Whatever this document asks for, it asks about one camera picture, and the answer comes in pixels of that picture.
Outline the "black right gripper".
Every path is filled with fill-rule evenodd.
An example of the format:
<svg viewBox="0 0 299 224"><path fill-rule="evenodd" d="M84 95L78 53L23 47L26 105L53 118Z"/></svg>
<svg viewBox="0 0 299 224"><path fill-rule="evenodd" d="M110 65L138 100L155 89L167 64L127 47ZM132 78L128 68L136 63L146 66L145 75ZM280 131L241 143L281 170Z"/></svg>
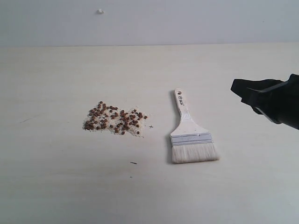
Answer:
<svg viewBox="0 0 299 224"><path fill-rule="evenodd" d="M241 102L271 122L299 128L298 75L291 74L286 81L235 79L230 90L241 98Z"/></svg>

